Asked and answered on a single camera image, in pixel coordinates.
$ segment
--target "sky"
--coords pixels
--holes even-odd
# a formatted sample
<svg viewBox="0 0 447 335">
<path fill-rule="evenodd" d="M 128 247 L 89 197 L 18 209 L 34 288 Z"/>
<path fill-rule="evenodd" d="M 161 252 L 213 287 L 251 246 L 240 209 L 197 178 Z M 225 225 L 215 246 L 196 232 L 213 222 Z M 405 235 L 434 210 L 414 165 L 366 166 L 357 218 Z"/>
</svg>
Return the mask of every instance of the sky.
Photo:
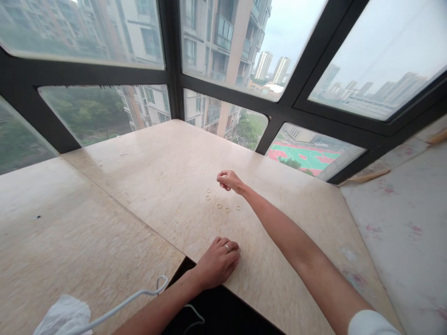
<svg viewBox="0 0 447 335">
<path fill-rule="evenodd" d="M 326 0 L 272 0 L 261 51 L 273 53 L 269 72 L 281 56 L 291 73 Z M 431 78 L 447 66 L 447 0 L 370 0 L 332 63 L 334 82 L 366 82 L 376 92 L 387 81 L 415 72 Z"/>
</svg>

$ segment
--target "marble countertop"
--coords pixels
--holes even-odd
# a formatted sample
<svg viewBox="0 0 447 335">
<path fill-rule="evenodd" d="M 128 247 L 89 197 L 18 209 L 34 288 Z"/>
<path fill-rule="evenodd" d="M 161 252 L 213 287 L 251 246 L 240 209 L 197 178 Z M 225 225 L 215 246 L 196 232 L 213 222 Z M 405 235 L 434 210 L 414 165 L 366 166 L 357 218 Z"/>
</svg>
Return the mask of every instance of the marble countertop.
<svg viewBox="0 0 447 335">
<path fill-rule="evenodd" d="M 60 157 L 0 176 L 0 204 L 0 334 L 32 334 L 62 294 L 86 302 L 92 321 L 155 290 L 184 259 Z M 95 334 L 111 334 L 150 299 L 140 296 Z"/>
<path fill-rule="evenodd" d="M 235 170 L 244 182 L 298 223 L 353 286 L 401 330 L 337 187 L 180 120 L 62 157 L 171 243 L 174 254 L 184 253 L 198 261 L 216 236 L 237 241 L 242 260 L 226 287 L 285 333 L 333 334 L 250 206 L 216 183 L 220 170 Z M 138 241 L 139 234 L 137 231 L 132 236 Z M 91 243 L 85 241 L 85 247 Z M 107 261 L 109 267 L 126 266 L 125 262 Z"/>
</svg>

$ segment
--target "green court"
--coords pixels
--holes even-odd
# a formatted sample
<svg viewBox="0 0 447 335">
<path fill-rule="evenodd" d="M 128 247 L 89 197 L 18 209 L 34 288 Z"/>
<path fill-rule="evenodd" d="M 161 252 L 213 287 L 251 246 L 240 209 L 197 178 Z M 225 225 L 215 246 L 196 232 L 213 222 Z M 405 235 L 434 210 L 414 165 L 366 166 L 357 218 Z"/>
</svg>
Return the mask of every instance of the green court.
<svg viewBox="0 0 447 335">
<path fill-rule="evenodd" d="M 269 150 L 269 157 L 279 161 L 290 159 L 301 164 L 300 169 L 310 169 L 314 175 L 318 175 L 341 153 L 320 148 L 308 148 L 291 144 L 273 143 Z"/>
</svg>

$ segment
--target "hand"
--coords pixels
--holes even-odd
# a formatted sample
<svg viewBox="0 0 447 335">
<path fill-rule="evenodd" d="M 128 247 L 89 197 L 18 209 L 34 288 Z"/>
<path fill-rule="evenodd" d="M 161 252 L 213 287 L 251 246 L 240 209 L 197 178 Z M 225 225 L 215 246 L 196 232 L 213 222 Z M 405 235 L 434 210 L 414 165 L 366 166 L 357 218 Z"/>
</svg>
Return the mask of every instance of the hand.
<svg viewBox="0 0 447 335">
<path fill-rule="evenodd" d="M 216 237 L 211 246 L 191 270 L 194 280 L 201 290 L 214 288 L 225 283 L 239 263 L 241 255 L 236 242 L 226 237 Z"/>
<path fill-rule="evenodd" d="M 231 189 L 233 189 L 237 194 L 241 194 L 242 189 L 245 186 L 236 173 L 231 170 L 222 170 L 217 175 L 216 180 L 219 182 L 220 187 L 226 189 L 227 191 L 231 191 Z"/>
</svg>

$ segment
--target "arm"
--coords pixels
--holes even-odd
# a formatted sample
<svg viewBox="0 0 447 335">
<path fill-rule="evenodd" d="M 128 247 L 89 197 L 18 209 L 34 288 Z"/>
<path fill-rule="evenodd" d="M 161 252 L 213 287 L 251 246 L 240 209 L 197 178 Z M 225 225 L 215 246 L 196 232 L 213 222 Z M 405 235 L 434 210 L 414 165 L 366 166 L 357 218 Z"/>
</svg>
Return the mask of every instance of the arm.
<svg viewBox="0 0 447 335">
<path fill-rule="evenodd" d="M 263 227 L 306 285 L 337 335 L 346 335 L 352 317 L 374 310 L 335 268 L 314 241 L 278 208 L 230 170 L 217 175 L 220 186 L 243 196 Z"/>
<path fill-rule="evenodd" d="M 228 280 L 239 263 L 238 250 L 236 242 L 217 237 L 192 270 L 127 320 L 113 335 L 161 334 L 190 300 L 203 290 Z"/>
</svg>

